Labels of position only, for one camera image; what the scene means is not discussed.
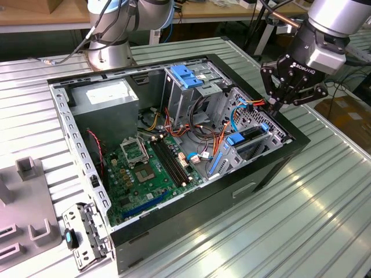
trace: blue latch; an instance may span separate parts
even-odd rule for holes
[[[71,241],[71,234],[70,232],[66,233],[66,241],[70,242]]]
[[[187,89],[203,85],[203,81],[197,79],[193,72],[185,65],[175,65],[170,69]]]
[[[261,123],[261,128],[265,131],[265,132],[268,132],[269,131],[269,125],[267,125],[266,123]]]
[[[231,135],[228,136],[227,138],[227,142],[230,143],[231,146],[243,141],[245,138],[239,134],[238,132],[237,133],[233,133]]]

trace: cardboard box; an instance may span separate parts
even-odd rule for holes
[[[325,118],[328,116],[331,99],[315,106]],[[330,117],[332,122],[346,136],[371,154],[371,108],[365,107],[350,96],[334,99]]]
[[[62,1],[63,0],[0,0],[0,5],[49,14],[52,13]]]

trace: ram slot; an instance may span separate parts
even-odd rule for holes
[[[183,186],[184,183],[189,183],[187,175],[180,167],[173,154],[170,152],[168,146],[163,141],[152,142],[151,146],[166,172],[168,172],[177,187]]]

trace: white label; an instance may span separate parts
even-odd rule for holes
[[[86,92],[91,104],[104,103],[110,100],[116,100],[121,97],[128,97],[128,88],[120,81],[117,84],[109,85],[107,87],[88,90]]]
[[[349,105],[344,100],[337,100],[336,103],[337,103],[338,106],[340,106],[342,108],[349,107]]]
[[[363,118],[360,116],[360,114],[353,112],[353,113],[348,113],[350,117],[352,117],[353,120],[362,120]]]
[[[209,158],[210,153],[203,152],[201,155],[202,155],[203,158]]]

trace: ribbed metal surface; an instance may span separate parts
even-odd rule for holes
[[[363,51],[369,52],[371,46],[371,29],[359,30],[350,36],[351,44]]]
[[[218,54],[260,93],[257,67],[222,39],[134,47],[139,64]],[[86,200],[63,140],[45,79],[88,72],[82,56],[66,65],[0,64],[0,167],[41,158],[54,208]],[[371,268],[371,164],[357,146],[309,108],[285,116],[310,139],[262,191],[126,272],[126,277],[362,277]],[[111,277],[107,259],[83,276]],[[65,243],[1,273],[6,277],[79,275]]]

